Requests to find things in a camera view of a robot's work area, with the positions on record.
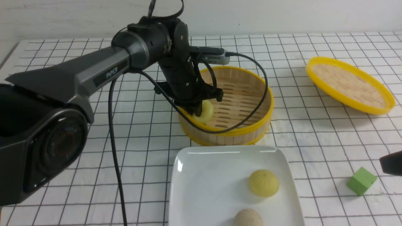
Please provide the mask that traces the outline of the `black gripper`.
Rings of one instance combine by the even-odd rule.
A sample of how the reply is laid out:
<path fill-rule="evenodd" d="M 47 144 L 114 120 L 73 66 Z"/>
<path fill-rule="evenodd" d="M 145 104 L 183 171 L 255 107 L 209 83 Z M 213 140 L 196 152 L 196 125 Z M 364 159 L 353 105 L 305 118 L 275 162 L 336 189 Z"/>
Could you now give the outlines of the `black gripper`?
<path fill-rule="evenodd" d="M 166 81 L 157 82 L 154 88 L 156 94 L 162 94 L 164 91 L 177 106 L 187 108 L 188 114 L 200 117 L 203 100 L 215 99 L 222 102 L 223 89 L 206 83 L 192 61 L 181 61 L 170 56 L 158 60 L 157 63 Z"/>

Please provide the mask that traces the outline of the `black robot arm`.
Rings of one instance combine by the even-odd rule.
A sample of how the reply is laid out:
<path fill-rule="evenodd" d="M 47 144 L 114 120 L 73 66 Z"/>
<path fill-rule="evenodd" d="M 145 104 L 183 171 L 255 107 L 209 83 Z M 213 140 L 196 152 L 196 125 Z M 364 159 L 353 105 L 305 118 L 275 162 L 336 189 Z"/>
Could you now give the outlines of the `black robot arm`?
<path fill-rule="evenodd" d="M 57 65 L 15 73 L 1 84 L 1 207 L 19 204 L 69 167 L 82 153 L 94 122 L 90 96 L 124 73 L 158 63 L 155 85 L 189 114 L 202 101 L 221 101 L 216 82 L 203 81 L 192 60 L 218 48 L 191 47 L 179 18 L 142 17 L 111 45 Z"/>

